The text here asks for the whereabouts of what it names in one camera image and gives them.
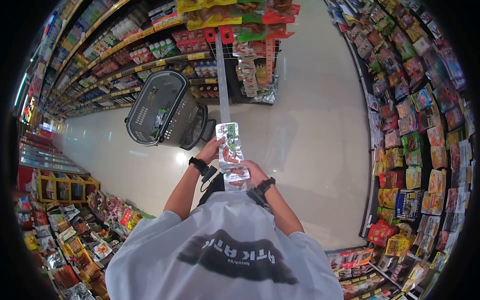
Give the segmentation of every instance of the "white floor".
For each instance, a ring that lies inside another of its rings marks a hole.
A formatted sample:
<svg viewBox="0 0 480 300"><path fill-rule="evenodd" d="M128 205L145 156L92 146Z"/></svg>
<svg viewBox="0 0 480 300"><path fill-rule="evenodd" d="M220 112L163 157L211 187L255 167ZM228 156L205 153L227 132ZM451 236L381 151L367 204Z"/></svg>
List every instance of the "white floor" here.
<svg viewBox="0 0 480 300"><path fill-rule="evenodd" d="M297 33L282 42L278 59L277 103L231 106L231 120L239 123L245 158L276 178L307 234L325 250L364 245L358 232L370 158L362 90L325 3L296 3L301 5ZM101 181L103 190L158 215L195 151L135 144L123 122L128 112L123 108L68 119L54 141Z"/></svg>

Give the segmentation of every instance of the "black wristwatch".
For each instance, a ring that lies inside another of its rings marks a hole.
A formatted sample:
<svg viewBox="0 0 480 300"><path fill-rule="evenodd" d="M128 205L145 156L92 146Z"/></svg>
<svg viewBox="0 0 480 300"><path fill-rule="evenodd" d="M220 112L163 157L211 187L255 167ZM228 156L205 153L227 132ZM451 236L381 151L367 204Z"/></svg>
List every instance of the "black wristwatch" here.
<svg viewBox="0 0 480 300"><path fill-rule="evenodd" d="M197 159L193 156L188 161L188 164L193 164L195 166L195 169L200 171L200 175L203 176L203 183L209 180L216 173L216 168L214 166L208 167L203 160Z"/></svg>
<svg viewBox="0 0 480 300"><path fill-rule="evenodd" d="M260 196L265 195L266 191L268 191L272 184L275 184L275 178L273 177L270 177L270 179L267 180L262 180L257 187L257 191L261 193Z"/></svg>

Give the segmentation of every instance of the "hand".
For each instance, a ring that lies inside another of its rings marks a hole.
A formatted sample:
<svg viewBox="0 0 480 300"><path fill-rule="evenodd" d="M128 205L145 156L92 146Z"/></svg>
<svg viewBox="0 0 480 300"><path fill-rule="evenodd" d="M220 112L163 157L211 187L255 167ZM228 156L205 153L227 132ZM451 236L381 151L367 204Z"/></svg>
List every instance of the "hand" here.
<svg viewBox="0 0 480 300"><path fill-rule="evenodd" d="M216 136L214 136L195 158L201 159L207 165L210 165L212 160L218 158L218 147L223 144L223 142L225 142L225 136L218 141L216 140Z"/></svg>
<svg viewBox="0 0 480 300"><path fill-rule="evenodd" d="M248 168L248 172L250 173L250 179L247 179L247 182L253 183L255 187L258 186L260 182L263 180L268 180L270 179L260 168L259 165L254 163L251 160L242 160L240 164L244 167Z"/></svg>

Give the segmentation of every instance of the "duck neck snack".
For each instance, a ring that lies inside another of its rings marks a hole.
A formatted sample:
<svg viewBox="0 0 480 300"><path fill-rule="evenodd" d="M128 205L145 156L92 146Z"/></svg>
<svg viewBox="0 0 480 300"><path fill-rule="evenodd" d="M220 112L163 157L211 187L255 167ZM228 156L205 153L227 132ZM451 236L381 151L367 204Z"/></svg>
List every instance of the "duck neck snack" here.
<svg viewBox="0 0 480 300"><path fill-rule="evenodd" d="M224 174L225 191L242 192L247 189L246 179L250 178L248 169L240 165L243 153L240 149L239 126L237 123L217 124L216 139L225 137L225 143L218 148L218 166Z"/></svg>

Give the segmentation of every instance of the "person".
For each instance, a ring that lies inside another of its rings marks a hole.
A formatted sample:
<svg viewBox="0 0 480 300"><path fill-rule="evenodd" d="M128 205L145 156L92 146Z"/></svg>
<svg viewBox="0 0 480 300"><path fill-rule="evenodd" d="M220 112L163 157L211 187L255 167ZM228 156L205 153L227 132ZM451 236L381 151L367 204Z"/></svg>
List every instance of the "person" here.
<svg viewBox="0 0 480 300"><path fill-rule="evenodd" d="M214 137L196 158L209 165L224 140ZM254 186L269 179L240 163ZM221 191L190 211L199 176L190 164L163 213L141 219L113 256L111 299L343 299L321 245L274 184L264 194L271 213L246 192Z"/></svg>

